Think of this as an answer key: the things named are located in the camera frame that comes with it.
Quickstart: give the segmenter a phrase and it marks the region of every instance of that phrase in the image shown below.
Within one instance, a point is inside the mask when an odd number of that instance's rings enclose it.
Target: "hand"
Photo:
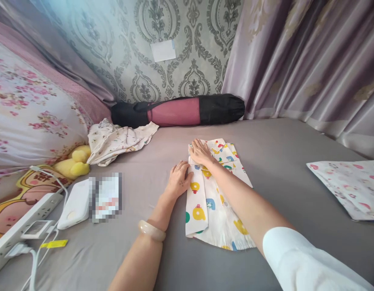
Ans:
[[[165,189],[165,193],[177,199],[181,194],[187,191],[191,184],[193,172],[189,173],[187,178],[186,171],[190,165],[186,161],[180,161],[176,166],[171,169],[169,174],[169,182]]]
[[[203,143],[199,139],[192,141],[192,147],[189,147],[191,158],[198,164],[207,166],[209,163],[216,162],[211,156],[210,150],[208,149],[207,143]]]

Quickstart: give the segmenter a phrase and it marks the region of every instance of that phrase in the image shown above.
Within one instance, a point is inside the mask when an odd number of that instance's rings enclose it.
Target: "woman's right hand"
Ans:
[[[211,156],[207,143],[203,144],[200,139],[192,141],[192,147],[189,148],[191,158],[198,164],[207,166],[209,163],[214,163],[217,160]]]

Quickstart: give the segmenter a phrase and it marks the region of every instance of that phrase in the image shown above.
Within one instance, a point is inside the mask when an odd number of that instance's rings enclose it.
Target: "charging cable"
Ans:
[[[49,173],[47,171],[42,170],[40,167],[30,166],[30,168],[31,168],[31,170],[33,170],[35,172],[41,172],[41,173],[44,173],[44,174],[46,174],[46,175],[48,175],[48,176],[56,179],[56,181],[59,183],[59,185],[63,188],[63,190],[66,193],[65,197],[64,197],[64,204],[63,204],[63,209],[64,209],[64,207],[66,206],[66,203],[67,203],[67,199],[68,199],[69,193],[68,193],[67,188],[63,185],[63,183],[61,183],[61,181],[55,175],[53,175],[52,173]],[[47,234],[47,236],[45,237],[45,239],[42,242],[42,244],[44,244],[47,241],[47,239],[49,238],[49,236],[54,231],[56,232],[56,234],[55,234],[55,237],[53,238],[53,240],[51,240],[51,241],[56,240],[57,235],[59,234],[59,230],[57,229],[58,222],[59,222],[59,220],[57,220],[56,223],[52,226],[51,231]],[[49,252],[49,249],[48,248],[46,249],[46,252],[43,255],[43,257],[41,258],[41,261],[38,262],[38,258],[39,258],[40,252],[41,252],[41,248],[39,248],[38,251],[36,252],[34,249],[28,247],[25,243],[22,242],[21,244],[25,245],[25,247],[23,247],[23,246],[22,247],[24,249],[27,248],[26,250],[27,251],[29,250],[28,253],[31,253],[32,257],[33,257],[32,271],[31,271],[30,277],[28,278],[28,280],[23,285],[21,291],[24,291],[26,289],[28,283],[29,283],[29,290],[30,291],[36,291],[36,289],[35,289],[35,281],[36,281],[37,267],[41,265],[42,261],[44,260],[44,258],[46,257],[47,253]]]

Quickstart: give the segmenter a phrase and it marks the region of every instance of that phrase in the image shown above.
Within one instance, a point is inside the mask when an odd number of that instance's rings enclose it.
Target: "yellow plush toy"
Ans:
[[[90,172],[90,165],[86,163],[90,155],[90,146],[81,145],[73,150],[67,160],[60,161],[52,167],[64,177],[75,180]]]

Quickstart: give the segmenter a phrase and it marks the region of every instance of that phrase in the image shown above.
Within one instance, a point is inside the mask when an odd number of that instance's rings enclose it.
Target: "pillow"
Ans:
[[[72,180],[65,178],[50,166],[39,165],[38,167],[52,173],[65,187],[72,183]],[[0,203],[0,238],[45,194],[55,193],[61,188],[54,178],[33,170],[29,170],[22,176],[16,185],[21,188],[21,193],[13,199]]]

